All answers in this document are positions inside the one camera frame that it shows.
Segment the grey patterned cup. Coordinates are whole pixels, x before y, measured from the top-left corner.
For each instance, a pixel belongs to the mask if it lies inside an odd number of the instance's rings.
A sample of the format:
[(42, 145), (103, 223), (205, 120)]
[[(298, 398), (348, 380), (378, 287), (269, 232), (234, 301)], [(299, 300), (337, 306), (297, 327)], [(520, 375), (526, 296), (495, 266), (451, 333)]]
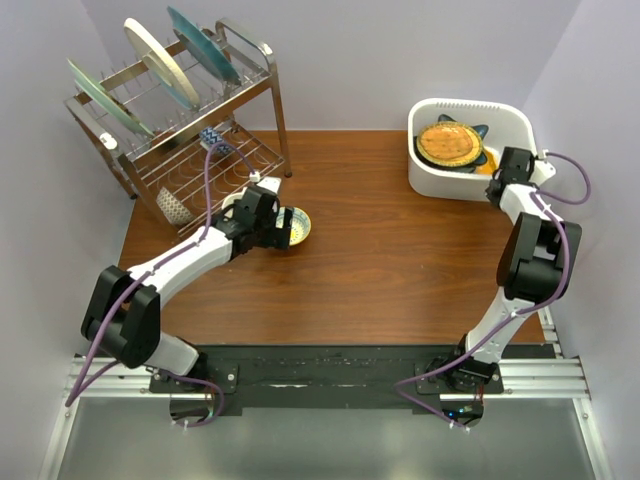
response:
[(185, 207), (169, 190), (162, 187), (156, 197), (156, 203), (168, 222), (176, 227), (189, 224), (193, 213)]

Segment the yellow patterned plate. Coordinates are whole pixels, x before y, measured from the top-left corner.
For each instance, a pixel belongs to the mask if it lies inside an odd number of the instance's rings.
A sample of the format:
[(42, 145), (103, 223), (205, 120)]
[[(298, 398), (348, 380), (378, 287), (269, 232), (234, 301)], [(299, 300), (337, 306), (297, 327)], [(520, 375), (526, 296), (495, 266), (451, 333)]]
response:
[[(419, 145), (419, 138), (420, 138), (420, 135), (423, 133), (423, 131), (424, 131), (427, 127), (432, 126), (432, 125), (435, 125), (435, 124), (438, 124), (438, 123), (450, 123), (450, 124), (455, 123), (455, 124), (457, 124), (457, 125), (459, 125), (459, 126), (467, 127), (467, 128), (468, 128), (468, 130), (469, 130), (469, 132), (470, 132), (471, 134), (473, 134), (473, 135), (476, 137), (477, 142), (479, 143), (479, 145), (478, 145), (478, 146), (476, 147), (476, 149), (475, 149), (475, 152), (474, 152), (474, 153), (472, 153), (472, 154), (465, 155), (464, 157), (460, 157), (460, 158), (453, 159), (453, 160), (450, 160), (450, 161), (446, 161), (446, 160), (439, 160), (439, 159), (436, 159), (436, 158), (433, 158), (433, 157), (429, 156), (429, 155), (428, 155), (428, 154), (427, 154), (427, 153), (422, 149), (422, 147)], [(424, 158), (426, 158), (429, 162), (431, 162), (431, 163), (433, 163), (433, 164), (435, 164), (435, 165), (437, 165), (437, 166), (441, 166), (441, 167), (461, 167), (461, 166), (469, 165), (469, 164), (473, 163), (473, 162), (474, 162), (474, 161), (475, 161), (475, 160), (476, 160), (476, 159), (481, 155), (481, 153), (482, 153), (482, 151), (483, 151), (483, 140), (482, 140), (482, 138), (481, 138), (480, 134), (479, 134), (479, 133), (478, 133), (474, 128), (472, 128), (471, 126), (466, 125), (466, 124), (462, 124), (462, 123), (459, 123), (459, 122), (455, 122), (455, 121), (440, 121), (440, 122), (436, 122), (436, 123), (433, 123), (433, 124), (431, 124), (431, 125), (426, 126), (426, 127), (425, 127), (425, 128), (424, 128), (424, 129), (423, 129), (423, 130), (422, 130), (422, 131), (417, 135), (417, 140), (416, 140), (416, 142), (417, 142), (417, 149), (418, 149), (419, 153), (420, 153)]]

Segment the white cup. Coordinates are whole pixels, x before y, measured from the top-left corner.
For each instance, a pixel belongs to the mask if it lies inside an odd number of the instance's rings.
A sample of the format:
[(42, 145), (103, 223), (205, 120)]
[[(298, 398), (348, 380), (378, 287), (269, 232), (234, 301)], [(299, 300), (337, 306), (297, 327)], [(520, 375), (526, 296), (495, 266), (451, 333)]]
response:
[(234, 193), (234, 194), (228, 195), (222, 203), (221, 209), (223, 213), (226, 216), (231, 216), (234, 203), (236, 201), (239, 201), (242, 197), (243, 197), (242, 193)]

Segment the cream plate in rack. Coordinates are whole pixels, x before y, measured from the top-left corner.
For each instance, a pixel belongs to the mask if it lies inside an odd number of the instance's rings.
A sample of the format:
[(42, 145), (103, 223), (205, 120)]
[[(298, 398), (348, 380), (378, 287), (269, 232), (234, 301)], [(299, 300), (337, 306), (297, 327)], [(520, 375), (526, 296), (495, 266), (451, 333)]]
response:
[(168, 51), (137, 20), (127, 18), (123, 29), (134, 51), (167, 92), (184, 108), (200, 109), (200, 97)]

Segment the small daisy bowl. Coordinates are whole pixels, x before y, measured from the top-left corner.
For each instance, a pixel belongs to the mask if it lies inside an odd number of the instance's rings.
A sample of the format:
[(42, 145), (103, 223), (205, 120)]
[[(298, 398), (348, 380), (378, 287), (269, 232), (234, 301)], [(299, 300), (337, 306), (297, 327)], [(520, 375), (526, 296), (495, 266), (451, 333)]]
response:
[(291, 246), (302, 243), (310, 234), (312, 223), (309, 215), (301, 208), (293, 208)]

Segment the blue zigzag bowl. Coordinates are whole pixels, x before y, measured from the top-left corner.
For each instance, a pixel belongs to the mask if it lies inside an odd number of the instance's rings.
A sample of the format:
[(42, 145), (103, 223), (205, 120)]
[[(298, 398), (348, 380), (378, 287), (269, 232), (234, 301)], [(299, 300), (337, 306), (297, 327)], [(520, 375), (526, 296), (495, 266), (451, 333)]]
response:
[(224, 137), (212, 127), (203, 129), (199, 133), (199, 138), (201, 147), (207, 151), (214, 147), (214, 153), (218, 155), (229, 155), (233, 152)]

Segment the black dish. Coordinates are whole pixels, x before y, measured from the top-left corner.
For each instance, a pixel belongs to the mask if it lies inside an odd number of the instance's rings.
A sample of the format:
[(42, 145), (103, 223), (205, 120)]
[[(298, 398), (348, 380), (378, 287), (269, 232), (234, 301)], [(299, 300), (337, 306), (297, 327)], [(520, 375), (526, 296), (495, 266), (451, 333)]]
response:
[[(440, 114), (440, 115), (438, 116), (438, 118), (437, 118), (437, 121), (436, 121), (436, 122), (440, 122), (440, 121), (455, 121), (455, 122), (458, 122), (458, 121), (456, 121), (454, 118), (452, 118), (451, 116), (446, 115), (446, 114)], [(488, 126), (488, 125), (486, 125), (486, 124), (469, 125), (469, 126), (471, 126), (472, 128), (474, 128), (474, 129), (475, 129), (475, 130), (480, 134), (480, 136), (481, 136), (481, 138), (482, 138), (482, 140), (483, 140), (483, 151), (484, 151), (484, 150), (485, 150), (485, 147), (484, 147), (484, 139), (485, 139), (485, 136), (487, 135), (487, 133), (489, 132), (489, 126)], [(417, 142), (416, 142), (416, 140), (417, 140), (417, 135), (413, 138), (413, 144), (414, 144), (414, 151), (415, 151), (415, 154), (416, 154), (416, 156), (417, 156), (417, 157), (418, 157), (418, 158), (419, 158), (419, 159), (420, 159), (424, 164), (426, 164), (427, 166), (430, 166), (430, 167), (432, 167), (432, 168), (439, 169), (439, 170), (443, 170), (443, 171), (448, 171), (448, 172), (453, 172), (453, 173), (475, 173), (475, 169), (476, 169), (476, 167), (477, 167), (477, 166), (480, 166), (480, 165), (483, 165), (483, 164), (486, 162), (486, 158), (485, 158), (484, 153), (483, 153), (483, 151), (482, 151), (481, 155), (480, 155), (480, 156), (479, 156), (479, 157), (478, 157), (478, 158), (477, 158), (473, 163), (471, 163), (471, 164), (469, 164), (469, 165), (461, 166), (461, 167), (441, 167), (441, 166), (437, 166), (437, 165), (435, 165), (435, 164), (433, 164), (433, 163), (429, 162), (426, 158), (424, 158), (424, 157), (419, 153), (419, 151), (418, 151), (418, 149), (417, 149)]]

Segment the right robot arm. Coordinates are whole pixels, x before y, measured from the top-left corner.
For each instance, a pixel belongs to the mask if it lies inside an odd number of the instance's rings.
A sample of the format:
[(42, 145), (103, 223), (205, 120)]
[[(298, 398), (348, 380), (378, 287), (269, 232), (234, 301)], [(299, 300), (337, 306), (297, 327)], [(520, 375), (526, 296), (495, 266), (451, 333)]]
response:
[(508, 216), (513, 229), (497, 267), (496, 296), (445, 369), (446, 382), (456, 392), (489, 383), (525, 321), (569, 286), (583, 229), (562, 220), (542, 199), (534, 179), (542, 165), (531, 151), (506, 147), (486, 189), (487, 199)]

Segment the green plate in rack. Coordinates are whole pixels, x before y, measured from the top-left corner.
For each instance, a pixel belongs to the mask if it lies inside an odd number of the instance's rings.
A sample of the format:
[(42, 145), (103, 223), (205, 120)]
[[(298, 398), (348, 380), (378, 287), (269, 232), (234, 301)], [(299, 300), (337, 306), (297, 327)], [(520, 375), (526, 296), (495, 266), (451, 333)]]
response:
[(76, 85), (106, 113), (118, 120), (130, 132), (152, 138), (154, 133), (137, 116), (113, 97), (96, 79), (82, 70), (71, 59), (67, 60)]

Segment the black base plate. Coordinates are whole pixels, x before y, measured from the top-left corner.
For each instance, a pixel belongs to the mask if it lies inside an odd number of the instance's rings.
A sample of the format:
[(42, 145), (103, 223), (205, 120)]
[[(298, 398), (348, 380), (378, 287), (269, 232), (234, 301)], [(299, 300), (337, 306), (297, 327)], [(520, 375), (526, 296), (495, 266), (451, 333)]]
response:
[(453, 420), (479, 419), (482, 398), (506, 391), (509, 361), (554, 356), (549, 345), (510, 345), (497, 366), (481, 368), (473, 377), (470, 363), (430, 374), (452, 359), (450, 345), (209, 345), (203, 351), (205, 362), (196, 370), (204, 384), (141, 370), (148, 392), (171, 395), (170, 413), (176, 419), (202, 416), (207, 405), (202, 394), (217, 389), (224, 395), (223, 412), (230, 416), (247, 408), (410, 408), (423, 413), (439, 409)]

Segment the white plastic bin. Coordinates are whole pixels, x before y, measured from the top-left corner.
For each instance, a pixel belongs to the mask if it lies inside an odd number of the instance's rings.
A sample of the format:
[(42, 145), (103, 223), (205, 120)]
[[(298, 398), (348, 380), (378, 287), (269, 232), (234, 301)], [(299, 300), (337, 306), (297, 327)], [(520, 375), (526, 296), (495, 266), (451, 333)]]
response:
[(435, 169), (419, 159), (414, 137), (419, 131), (446, 114), (454, 120), (475, 126), (489, 127), (484, 146), (497, 161), (505, 147), (527, 149), (537, 153), (533, 129), (529, 119), (517, 108), (498, 102), (427, 98), (413, 105), (408, 114), (408, 181), (412, 189), (426, 197), (451, 200), (486, 200), (485, 189), (490, 177), (476, 173), (456, 173)]

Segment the orange polka dot plate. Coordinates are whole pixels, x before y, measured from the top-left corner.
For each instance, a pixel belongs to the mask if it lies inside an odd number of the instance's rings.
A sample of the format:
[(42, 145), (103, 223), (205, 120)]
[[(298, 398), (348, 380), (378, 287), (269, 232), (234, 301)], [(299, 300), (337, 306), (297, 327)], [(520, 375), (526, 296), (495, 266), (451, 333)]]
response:
[(498, 168), (498, 164), (495, 160), (495, 155), (488, 150), (484, 150), (483, 153), (486, 158), (486, 162), (483, 165), (477, 166), (475, 169), (475, 173), (479, 175), (491, 176)]

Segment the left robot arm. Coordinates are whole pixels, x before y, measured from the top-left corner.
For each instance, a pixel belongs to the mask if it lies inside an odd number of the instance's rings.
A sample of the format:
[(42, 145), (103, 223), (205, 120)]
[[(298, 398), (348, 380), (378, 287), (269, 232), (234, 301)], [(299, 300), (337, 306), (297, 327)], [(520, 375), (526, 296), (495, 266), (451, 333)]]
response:
[(128, 368), (146, 366), (172, 373), (185, 392), (207, 380), (201, 353), (188, 342), (162, 331), (161, 312), (182, 289), (208, 271), (254, 247), (289, 248), (292, 210), (277, 225), (281, 181), (266, 177), (244, 189), (211, 224), (159, 257), (125, 271), (106, 268), (98, 277), (81, 334)]

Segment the teal plate in rack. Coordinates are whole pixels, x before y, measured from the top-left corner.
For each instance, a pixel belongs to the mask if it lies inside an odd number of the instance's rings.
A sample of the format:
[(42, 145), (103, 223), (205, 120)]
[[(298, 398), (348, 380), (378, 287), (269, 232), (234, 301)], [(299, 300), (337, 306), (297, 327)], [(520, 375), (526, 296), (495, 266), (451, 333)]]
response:
[(217, 44), (174, 7), (168, 6), (166, 10), (174, 34), (191, 56), (219, 81), (240, 86), (237, 71)]

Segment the clear glass plate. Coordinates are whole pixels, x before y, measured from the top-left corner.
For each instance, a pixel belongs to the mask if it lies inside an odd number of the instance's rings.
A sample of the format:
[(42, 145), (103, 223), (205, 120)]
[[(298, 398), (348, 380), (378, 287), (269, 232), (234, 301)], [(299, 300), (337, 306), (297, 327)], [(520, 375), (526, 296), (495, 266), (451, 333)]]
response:
[(479, 143), (467, 127), (438, 123), (423, 131), (419, 145), (429, 156), (450, 161), (474, 153)]

